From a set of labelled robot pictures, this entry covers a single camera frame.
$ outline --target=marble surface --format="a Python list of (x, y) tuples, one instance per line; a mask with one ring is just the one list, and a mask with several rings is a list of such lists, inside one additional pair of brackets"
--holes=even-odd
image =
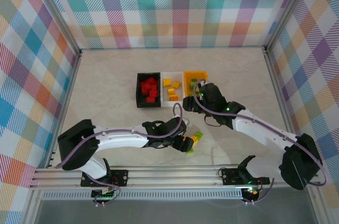
[[(85, 50), (67, 110), (63, 131), (82, 119), (103, 127), (131, 127), (172, 117), (171, 107), (138, 109), (137, 73), (206, 70), (227, 101), (237, 101), (258, 117), (284, 129), (260, 48)], [(238, 164), (248, 155), (271, 151), (254, 139), (228, 129), (207, 126), (203, 114), (185, 112), (204, 137), (191, 155), (166, 149), (117, 148), (101, 151), (110, 165)], [(59, 161), (55, 156), (54, 165)]]

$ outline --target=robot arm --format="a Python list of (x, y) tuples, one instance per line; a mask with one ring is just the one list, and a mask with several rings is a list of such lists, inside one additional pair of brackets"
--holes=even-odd
[[(219, 88), (213, 83), (199, 84), (201, 97), (186, 97), (183, 107), (186, 111), (204, 113), (213, 117), (220, 125), (242, 132), (276, 153), (276, 160), (248, 156), (236, 170), (229, 171), (226, 177), (240, 184), (253, 183), (260, 178), (273, 178), (278, 175), (293, 188), (302, 190), (319, 171), (319, 165), (297, 147), (301, 145), (321, 163), (315, 143), (309, 135), (298, 137), (280, 130), (257, 118), (237, 102), (227, 102)], [(83, 120), (58, 137), (59, 150), (64, 170), (80, 170), (99, 182), (111, 183), (112, 176), (107, 161), (97, 157), (96, 152), (116, 147), (171, 146), (181, 152), (188, 152), (193, 140), (184, 137), (187, 121), (180, 124), (174, 117), (167, 122), (144, 122), (130, 129), (96, 128), (91, 120)]]
[(281, 176), (290, 186), (302, 190), (319, 171), (319, 166), (312, 158), (294, 144), (295, 142), (305, 147), (322, 164), (312, 137), (307, 134), (298, 137), (293, 133), (278, 129), (259, 119), (239, 103), (227, 102), (219, 88), (213, 83), (201, 82), (198, 86), (200, 105), (194, 97), (186, 97), (183, 101), (183, 108), (186, 111), (212, 116), (220, 125), (242, 132), (275, 151), (276, 159), (251, 155), (239, 165), (237, 175), (244, 183), (256, 180), (255, 177)]
[[(109, 165), (105, 159), (96, 155), (97, 152), (118, 147), (173, 147), (181, 152), (188, 152), (193, 146), (193, 139), (185, 137), (189, 123), (185, 118), (179, 128), (171, 135), (163, 138), (152, 136), (166, 135), (174, 130), (180, 118), (175, 116), (167, 122), (144, 122), (132, 128), (100, 128), (92, 125), (91, 120), (82, 120), (58, 137), (62, 167), (64, 170), (80, 170), (101, 182), (109, 179)], [(81, 145), (69, 158), (67, 156), (84, 137), (96, 135)]]

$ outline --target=plaid wall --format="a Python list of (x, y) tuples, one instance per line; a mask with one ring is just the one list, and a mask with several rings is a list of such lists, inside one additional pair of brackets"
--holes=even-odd
[(75, 58), (42, 0), (0, 0), (1, 224), (19, 221)]
[(324, 191), (339, 220), (339, 0), (301, 0), (273, 52), (295, 129), (317, 140), (331, 175)]
[(279, 23), (279, 21), (281, 20), (282, 14), (285, 12), (286, 7), (288, 6), (288, 4), (291, 2), (291, 0), (284, 0), (278, 10), (278, 13), (276, 14), (274, 21), (270, 27), (270, 30), (265, 38), (265, 41), (263, 43), (263, 46), (267, 46), (270, 38), (272, 37), (272, 34), (275, 32), (276, 27)]
[(283, 2), (55, 1), (82, 48), (261, 46)]

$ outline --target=green block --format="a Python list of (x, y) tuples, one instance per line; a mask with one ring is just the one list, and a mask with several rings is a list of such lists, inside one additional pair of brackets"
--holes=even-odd
[(195, 85), (195, 82), (191, 81), (191, 83), (190, 83), (190, 89), (191, 89), (191, 90), (193, 90), (194, 85)]
[(193, 148), (187, 152), (187, 154), (192, 154), (194, 153)]
[(203, 133), (201, 133), (200, 131), (198, 131), (195, 136), (197, 137), (198, 140), (200, 140), (203, 136)]

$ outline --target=wire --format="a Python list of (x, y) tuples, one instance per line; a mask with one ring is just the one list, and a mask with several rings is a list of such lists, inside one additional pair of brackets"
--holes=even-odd
[(173, 106), (173, 114), (175, 115), (175, 107), (178, 106), (179, 109), (180, 109), (180, 119), (179, 119), (179, 123), (177, 124), (177, 126), (171, 130), (169, 133), (165, 134), (165, 135), (161, 135), (161, 136), (154, 136), (154, 135), (148, 135), (148, 134), (144, 134), (144, 133), (141, 133), (141, 132), (138, 132), (138, 131), (133, 131), (133, 130), (127, 130), (127, 129), (114, 129), (114, 130), (103, 130), (103, 131), (100, 131), (100, 132), (97, 132), (97, 133), (94, 133), (92, 135), (89, 135), (88, 137), (84, 138), (83, 140), (81, 140), (80, 143), (78, 143), (76, 145), (76, 147), (73, 148), (72, 151), (70, 151), (70, 153), (66, 156), (66, 158), (60, 162), (58, 165), (55, 166), (55, 168), (61, 168), (62, 166), (64, 166), (68, 161), (69, 159), (73, 156), (73, 154), (78, 151), (78, 149), (84, 144), (86, 143), (88, 140), (90, 140), (91, 138), (94, 138), (96, 136), (99, 136), (99, 135), (102, 135), (102, 133), (113, 133), (113, 132), (127, 132), (127, 133), (131, 133), (131, 134), (137, 134), (137, 135), (140, 135), (140, 136), (143, 136), (143, 137), (148, 137), (148, 138), (166, 138), (166, 137), (169, 137), (171, 136), (172, 134), (176, 133), (176, 131), (178, 130), (178, 128), (181, 126), (181, 123), (182, 123), (182, 107), (181, 105), (177, 102), (177, 103), (174, 103), (174, 106)]
[(271, 190), (272, 190), (272, 187), (273, 187), (273, 184), (274, 184), (274, 178), (272, 178), (272, 182), (271, 182), (271, 185), (270, 185), (270, 187), (269, 187), (269, 189), (267, 190), (267, 192), (266, 192), (266, 194), (265, 195), (263, 195), (261, 198), (259, 198), (258, 200), (256, 200), (256, 201), (250, 201), (250, 200), (248, 200), (248, 199), (246, 199), (246, 198), (243, 198), (246, 202), (248, 202), (248, 203), (258, 203), (258, 202), (260, 202), (260, 201), (263, 201), (267, 196), (268, 196), (268, 194), (271, 192)]
[(198, 100), (197, 98), (197, 94), (195, 93), (195, 89), (197, 88), (198, 84), (200, 84), (202, 81), (206, 82), (204, 79), (201, 79), (201, 80), (198, 80), (195, 82), (195, 85), (193, 87), (193, 97), (194, 97), (194, 100), (195, 102), (197, 103), (197, 105), (202, 108), (203, 110), (205, 110), (206, 112), (209, 112), (210, 114), (214, 114), (214, 115), (222, 115), (222, 116), (225, 116), (225, 117), (239, 117), (239, 118), (242, 118), (242, 119), (245, 119), (245, 120), (249, 120), (249, 121), (252, 121), (252, 122), (255, 122), (255, 123), (258, 123), (259, 125), (263, 126), (264, 128), (274, 132), (275, 134), (277, 134), (279, 137), (281, 138), (284, 138), (285, 140), (287, 140), (288, 142), (296, 145), (297, 147), (299, 147), (301, 150), (303, 150), (317, 165), (318, 167), (321, 169), (321, 171), (323, 172), (324, 174), (324, 179), (325, 181), (323, 183), (312, 183), (312, 182), (309, 182), (309, 184), (311, 185), (314, 185), (314, 186), (325, 186), (327, 185), (327, 182), (328, 182), (328, 176), (327, 176), (327, 171), (326, 169), (323, 167), (323, 165), (320, 163), (320, 161), (309, 151), (307, 150), (304, 146), (302, 146), (301, 144), (299, 144), (298, 142), (295, 142), (294, 140), (290, 139), (289, 137), (286, 137), (283, 133), (273, 129), (271, 126), (267, 125), (266, 123), (262, 122), (262, 121), (259, 121), (259, 120), (254, 120), (253, 118), (251, 117), (247, 117), (245, 115), (241, 115), (241, 114), (232, 114), (232, 113), (219, 113), (219, 112), (215, 112), (215, 111), (212, 111), (212, 110), (209, 110), (207, 109), (206, 107), (204, 107)]
[[(120, 193), (121, 193), (121, 188), (120, 188), (119, 186), (117, 186), (117, 185), (115, 185), (115, 184), (109, 184), (109, 183), (103, 183), (103, 182), (100, 182), (100, 181), (94, 179), (93, 177), (91, 177), (91, 176), (88, 175), (88, 174), (87, 174), (87, 177), (88, 177), (90, 180), (92, 180), (94, 183), (97, 183), (97, 184), (100, 184), (100, 185), (103, 185), (103, 186), (112, 187), (115, 191), (119, 191), (119, 193), (118, 193), (117, 195), (115, 195), (114, 198), (112, 198), (111, 200), (107, 201), (106, 203), (103, 202), (103, 203), (102, 203), (102, 206), (103, 206), (103, 207), (106, 206), (106, 205), (108, 205), (108, 204), (110, 204), (110, 203), (112, 203), (112, 202), (120, 195)], [(95, 198), (94, 198), (94, 202), (95, 202), (96, 206), (99, 205), (99, 203), (98, 203), (97, 200), (96, 200), (97, 197), (98, 197), (98, 195), (95, 196)]]
[(205, 121), (205, 123), (208, 125), (208, 126), (211, 126), (211, 127), (220, 127), (221, 126), (221, 124), (219, 124), (219, 125), (213, 125), (213, 124), (209, 124), (209, 123), (207, 123), (206, 122), (206, 118), (207, 118), (207, 115), (205, 115), (205, 117), (204, 117), (204, 121)]
[(119, 180), (114, 176), (113, 177), (113, 179), (115, 179), (116, 180), (116, 182), (117, 182), (117, 185), (119, 186)]
[(222, 170), (223, 168), (225, 168), (225, 167), (221, 167), (221, 168), (219, 168), (219, 170), (218, 170), (218, 176), (219, 176), (220, 178), (222, 178), (222, 176), (220, 175), (220, 170)]

